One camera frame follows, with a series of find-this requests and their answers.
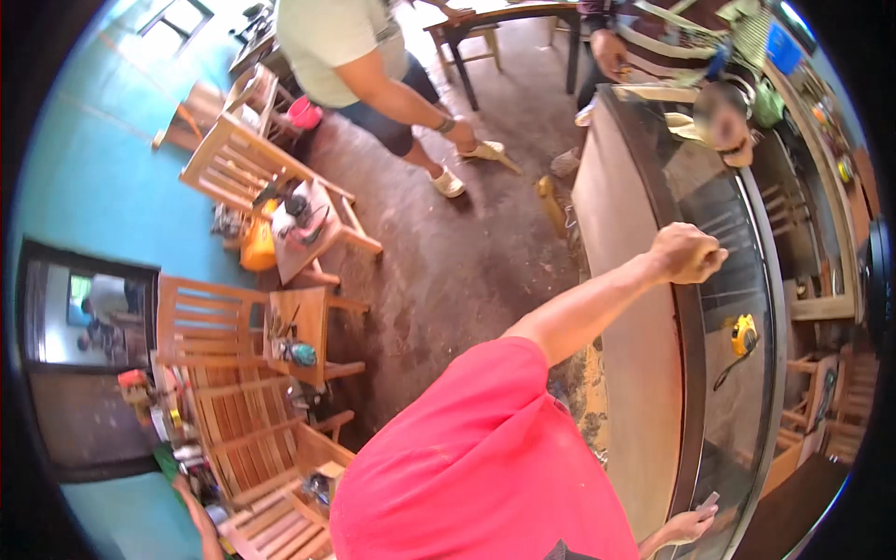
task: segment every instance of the blue container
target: blue container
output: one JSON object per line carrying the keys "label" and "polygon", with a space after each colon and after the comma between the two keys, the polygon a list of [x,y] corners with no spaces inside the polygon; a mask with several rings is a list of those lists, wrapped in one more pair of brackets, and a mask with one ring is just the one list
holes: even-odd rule
{"label": "blue container", "polygon": [[803,57],[803,51],[799,49],[797,42],[777,23],[773,23],[769,29],[768,51],[769,60],[784,75],[793,72]]}

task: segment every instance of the white t-shirt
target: white t-shirt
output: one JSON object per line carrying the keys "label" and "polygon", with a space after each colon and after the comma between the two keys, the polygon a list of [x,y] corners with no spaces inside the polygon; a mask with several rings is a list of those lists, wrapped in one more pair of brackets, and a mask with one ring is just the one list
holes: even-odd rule
{"label": "white t-shirt", "polygon": [[276,34],[308,98],[343,108],[358,98],[332,70],[375,48],[386,75],[400,80],[408,71],[401,28],[384,0],[278,0]]}
{"label": "white t-shirt", "polygon": [[125,297],[125,280],[117,276],[96,274],[90,281],[90,293],[87,295],[93,306],[93,313],[103,323],[111,324],[109,316],[113,313],[127,313],[127,297]]}

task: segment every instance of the pink bucket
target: pink bucket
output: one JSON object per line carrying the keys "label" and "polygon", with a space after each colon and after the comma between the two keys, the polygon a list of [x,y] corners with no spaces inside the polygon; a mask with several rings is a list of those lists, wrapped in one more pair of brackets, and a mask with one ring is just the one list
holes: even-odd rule
{"label": "pink bucket", "polygon": [[303,95],[296,99],[296,102],[289,107],[286,114],[293,125],[310,130],[321,123],[323,110],[316,105],[312,105],[308,97]]}

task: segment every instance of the concrete floor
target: concrete floor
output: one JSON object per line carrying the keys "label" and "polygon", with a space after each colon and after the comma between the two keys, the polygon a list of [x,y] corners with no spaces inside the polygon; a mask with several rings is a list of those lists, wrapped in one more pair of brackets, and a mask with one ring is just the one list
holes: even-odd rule
{"label": "concrete floor", "polygon": [[[429,69],[443,102],[469,117],[481,138],[503,142],[523,174],[496,162],[460,162],[450,143],[419,130],[431,157],[467,185],[465,195],[448,201],[424,171],[341,116],[326,116],[316,131],[302,160],[357,195],[361,223],[385,248],[379,261],[341,246],[321,259],[326,271],[342,277],[342,295],[371,305],[366,319],[337,311],[331,320],[328,359],[367,364],[365,373],[332,382],[332,408],[357,414],[340,437],[354,451],[454,358],[580,281],[580,267],[534,189],[551,159],[582,137],[573,125],[573,97],[564,92],[565,36],[558,34],[555,47],[542,47],[543,20],[502,24],[504,72],[490,60],[468,65],[481,106],[472,113],[459,78],[445,80],[432,41],[414,31],[412,14],[410,21],[407,13],[399,17],[409,50]],[[461,47],[475,52],[484,48],[481,41]],[[557,375],[567,378],[562,366]]]}

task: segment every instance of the tape measure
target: tape measure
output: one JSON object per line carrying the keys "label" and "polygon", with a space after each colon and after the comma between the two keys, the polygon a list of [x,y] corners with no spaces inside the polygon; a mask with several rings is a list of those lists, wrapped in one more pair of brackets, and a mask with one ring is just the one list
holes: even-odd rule
{"label": "tape measure", "polygon": [[725,383],[725,380],[728,379],[728,374],[731,373],[731,370],[737,364],[746,360],[753,353],[753,350],[756,349],[758,343],[759,333],[756,332],[756,323],[753,321],[753,316],[751,314],[740,315],[731,328],[731,349],[734,350],[737,359],[722,370],[722,373],[716,378],[716,383],[712,385],[713,391],[719,390],[722,384]]}

